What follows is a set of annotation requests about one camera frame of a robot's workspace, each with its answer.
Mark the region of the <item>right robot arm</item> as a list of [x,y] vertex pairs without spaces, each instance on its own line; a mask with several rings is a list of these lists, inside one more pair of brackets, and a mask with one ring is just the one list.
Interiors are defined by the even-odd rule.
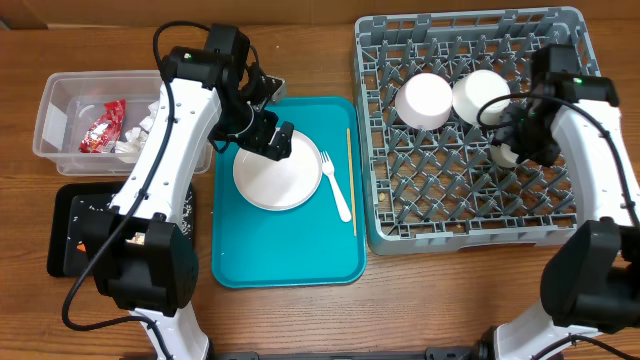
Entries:
[[558,359],[639,325],[639,184],[613,82],[582,74],[574,47],[559,44],[532,55],[531,80],[526,106],[493,126],[492,155],[502,165],[562,157],[577,229],[544,268],[539,301],[488,332],[479,359]]

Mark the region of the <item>small bowl with nuts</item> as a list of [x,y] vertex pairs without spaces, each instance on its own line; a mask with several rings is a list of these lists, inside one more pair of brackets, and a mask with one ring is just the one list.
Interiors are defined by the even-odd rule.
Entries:
[[433,73],[420,73],[398,90],[395,109],[408,126],[435,130],[449,119],[452,101],[452,88],[447,81]]

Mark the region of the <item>white napkin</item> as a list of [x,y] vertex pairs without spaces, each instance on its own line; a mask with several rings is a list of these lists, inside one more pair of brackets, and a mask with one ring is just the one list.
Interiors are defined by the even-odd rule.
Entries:
[[159,102],[155,101],[148,106],[149,114],[139,123],[139,126],[145,131],[149,132],[153,127],[157,112],[159,108]]
[[124,163],[135,164],[144,148],[148,133],[140,127],[134,127],[125,133],[124,141],[117,141],[114,152]]

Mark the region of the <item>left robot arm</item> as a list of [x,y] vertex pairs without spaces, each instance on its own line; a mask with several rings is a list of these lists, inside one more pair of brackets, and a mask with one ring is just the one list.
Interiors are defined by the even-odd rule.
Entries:
[[211,359],[213,345],[191,303],[199,273],[181,218],[200,151],[218,140],[271,160],[291,153],[293,126],[277,124],[270,102],[285,82],[238,50],[175,47],[160,59],[160,104],[149,138],[108,209],[81,223],[89,263],[81,274],[137,322],[160,359]]

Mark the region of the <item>grey dish rack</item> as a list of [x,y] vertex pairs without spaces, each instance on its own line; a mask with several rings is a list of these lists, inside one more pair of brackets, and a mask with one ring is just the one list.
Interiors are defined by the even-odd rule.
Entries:
[[[576,231],[565,161],[491,158],[493,126],[527,104],[531,57],[572,45],[581,72],[602,77],[582,14],[572,7],[366,16],[355,24],[355,87],[370,248],[379,255],[453,252],[493,244],[556,245]],[[451,108],[435,130],[414,129],[395,109],[398,90],[433,73],[453,89],[476,70],[503,77],[509,95],[490,100],[478,126]]]

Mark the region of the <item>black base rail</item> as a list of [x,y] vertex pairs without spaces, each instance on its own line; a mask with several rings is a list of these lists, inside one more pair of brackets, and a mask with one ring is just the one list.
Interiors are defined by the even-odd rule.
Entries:
[[217,353],[215,360],[494,360],[488,345],[429,347],[418,352],[355,352],[258,354],[257,352]]

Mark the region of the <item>white plastic cup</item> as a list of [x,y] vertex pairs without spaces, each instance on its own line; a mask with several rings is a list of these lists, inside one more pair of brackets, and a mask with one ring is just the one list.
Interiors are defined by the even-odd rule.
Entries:
[[511,151],[508,144],[490,147],[492,160],[499,166],[504,168],[514,168],[518,165],[518,155]]

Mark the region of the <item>black plastic tray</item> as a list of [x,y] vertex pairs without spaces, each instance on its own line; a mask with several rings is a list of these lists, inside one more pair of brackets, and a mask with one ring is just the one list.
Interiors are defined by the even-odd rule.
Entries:
[[47,271],[52,277],[78,277],[88,259],[86,252],[71,248],[65,244],[67,225],[72,199],[77,195],[113,193],[124,185],[124,181],[72,183],[62,186],[55,199],[49,242]]

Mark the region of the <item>large white plate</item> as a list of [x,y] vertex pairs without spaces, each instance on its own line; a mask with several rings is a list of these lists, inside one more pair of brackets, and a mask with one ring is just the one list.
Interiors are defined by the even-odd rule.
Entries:
[[240,149],[233,162],[233,179],[252,205],[285,211],[302,205],[317,190],[322,178],[320,152],[313,141],[294,130],[291,154],[279,161]]

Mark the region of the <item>red snack wrapper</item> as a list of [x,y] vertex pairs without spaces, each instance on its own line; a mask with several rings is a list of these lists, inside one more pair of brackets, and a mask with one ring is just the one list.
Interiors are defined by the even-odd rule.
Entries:
[[110,153],[119,140],[126,100],[121,99],[104,104],[104,114],[85,133],[78,150],[81,153]]

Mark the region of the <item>white plastic fork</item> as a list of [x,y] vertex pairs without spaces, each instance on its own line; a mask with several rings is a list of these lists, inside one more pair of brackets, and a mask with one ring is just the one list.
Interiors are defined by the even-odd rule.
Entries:
[[335,168],[333,162],[326,151],[322,151],[321,155],[321,169],[324,176],[329,180],[331,190],[334,196],[334,201],[342,222],[349,222],[352,220],[351,211],[349,210],[346,200],[342,194],[342,191],[337,183],[335,177]]

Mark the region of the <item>pile of rice and nuts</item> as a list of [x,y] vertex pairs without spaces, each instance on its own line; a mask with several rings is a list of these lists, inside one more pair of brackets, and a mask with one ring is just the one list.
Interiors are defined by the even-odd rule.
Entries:
[[[67,234],[64,236],[65,244],[67,246],[76,248],[78,244],[82,243],[80,240],[80,217],[90,210],[98,212],[108,210],[113,197],[113,193],[98,193],[77,195],[72,199],[67,225]],[[182,233],[189,241],[193,241],[195,222],[194,210],[195,193],[192,188],[189,188],[184,200],[180,225]]]

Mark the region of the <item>teal plastic tray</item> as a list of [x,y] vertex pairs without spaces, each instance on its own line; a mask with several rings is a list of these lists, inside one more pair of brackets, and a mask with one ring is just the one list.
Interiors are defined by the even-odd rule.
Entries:
[[352,221],[342,222],[327,179],[291,210],[258,208],[240,194],[233,179],[235,144],[217,155],[212,230],[212,273],[229,288],[348,284],[364,272],[366,225],[357,116],[345,98],[290,97],[270,106],[281,122],[326,151],[349,208],[346,129],[351,130],[357,238]]

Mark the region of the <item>clear plastic bin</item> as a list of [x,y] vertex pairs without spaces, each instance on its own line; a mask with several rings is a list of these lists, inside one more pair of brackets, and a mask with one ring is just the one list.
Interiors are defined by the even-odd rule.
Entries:
[[61,72],[49,77],[41,98],[33,136],[33,153],[56,164],[65,176],[126,176],[138,153],[90,154],[79,145],[108,102],[124,100],[122,131],[151,114],[162,81],[156,70]]

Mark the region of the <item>wooden chopstick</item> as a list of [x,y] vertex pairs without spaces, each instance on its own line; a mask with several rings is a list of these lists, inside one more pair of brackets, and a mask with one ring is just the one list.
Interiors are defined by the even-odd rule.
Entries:
[[356,199],[355,199],[355,182],[354,182],[354,168],[353,168],[353,153],[351,142],[351,130],[346,129],[346,141],[347,141],[347,156],[349,166],[349,180],[350,180],[350,200],[351,200],[351,214],[354,237],[357,238],[357,218],[356,218]]

